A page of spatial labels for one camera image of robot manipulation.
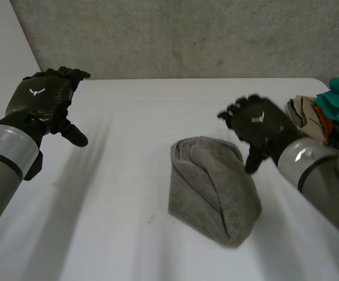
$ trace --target gray wall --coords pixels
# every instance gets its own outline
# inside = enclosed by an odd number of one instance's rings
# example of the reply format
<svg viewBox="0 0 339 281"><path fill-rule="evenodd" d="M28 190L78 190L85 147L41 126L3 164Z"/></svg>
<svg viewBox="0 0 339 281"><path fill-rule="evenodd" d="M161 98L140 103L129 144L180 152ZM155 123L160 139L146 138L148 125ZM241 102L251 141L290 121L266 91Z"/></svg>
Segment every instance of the gray wall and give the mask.
<svg viewBox="0 0 339 281"><path fill-rule="evenodd" d="M11 0L42 69L94 79L339 76L339 0Z"/></svg>

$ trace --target black robotic glove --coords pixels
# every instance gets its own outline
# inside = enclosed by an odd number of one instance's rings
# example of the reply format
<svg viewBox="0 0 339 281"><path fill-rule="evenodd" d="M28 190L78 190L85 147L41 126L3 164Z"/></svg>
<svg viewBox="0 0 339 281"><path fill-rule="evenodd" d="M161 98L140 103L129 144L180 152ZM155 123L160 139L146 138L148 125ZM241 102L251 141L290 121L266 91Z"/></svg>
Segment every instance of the black robotic glove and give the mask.
<svg viewBox="0 0 339 281"><path fill-rule="evenodd" d="M79 69L60 67L26 77L18 85L5 112L1 125L9 125L28 134L40 147L48 133L61 133L72 144L86 146L87 137L67 119L73 92L80 81L90 74ZM25 180L32 179L42 168L39 152Z"/></svg>
<svg viewBox="0 0 339 281"><path fill-rule="evenodd" d="M281 153L296 139L299 131L291 120L267 98L254 94L236 100L218 114L241 141L250 144L245 172L255 173L260 163L271 157L278 164Z"/></svg>

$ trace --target orange cloth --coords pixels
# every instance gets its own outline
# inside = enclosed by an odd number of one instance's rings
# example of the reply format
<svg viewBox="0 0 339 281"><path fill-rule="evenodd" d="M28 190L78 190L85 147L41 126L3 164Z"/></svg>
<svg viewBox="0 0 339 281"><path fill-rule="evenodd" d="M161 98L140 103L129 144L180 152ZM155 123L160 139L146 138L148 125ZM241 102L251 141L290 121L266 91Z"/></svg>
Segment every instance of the orange cloth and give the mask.
<svg viewBox="0 0 339 281"><path fill-rule="evenodd" d="M333 121L326 117L320 106L317 105L314 109L317 112L321 125L323 126L324 136L326 137L326 140L329 140L329 136L333 130Z"/></svg>

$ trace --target gray towel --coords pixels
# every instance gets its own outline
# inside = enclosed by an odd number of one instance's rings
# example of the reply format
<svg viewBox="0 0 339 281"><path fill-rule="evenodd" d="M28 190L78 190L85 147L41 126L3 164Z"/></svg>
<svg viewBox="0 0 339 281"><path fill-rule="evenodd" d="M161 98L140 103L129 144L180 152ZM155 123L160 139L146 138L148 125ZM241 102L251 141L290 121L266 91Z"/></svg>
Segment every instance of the gray towel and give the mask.
<svg viewBox="0 0 339 281"><path fill-rule="evenodd" d="M169 213L219 244L242 244L262 207L238 148L200 136L175 143L170 157Z"/></svg>

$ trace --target white tabletop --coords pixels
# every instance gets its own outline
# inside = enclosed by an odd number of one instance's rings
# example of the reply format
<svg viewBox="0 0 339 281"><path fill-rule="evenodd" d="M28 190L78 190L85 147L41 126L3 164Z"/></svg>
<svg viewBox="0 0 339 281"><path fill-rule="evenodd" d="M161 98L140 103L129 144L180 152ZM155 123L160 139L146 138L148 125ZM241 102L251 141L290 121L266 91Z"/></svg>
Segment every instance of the white tabletop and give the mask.
<svg viewBox="0 0 339 281"><path fill-rule="evenodd" d="M266 161L253 176L263 212L226 249L167 212L170 145L241 143L217 113L257 92L280 106L327 87L314 79L82 82L69 119L89 137L42 143L43 170L0 219L2 280L339 280L338 231Z"/></svg>

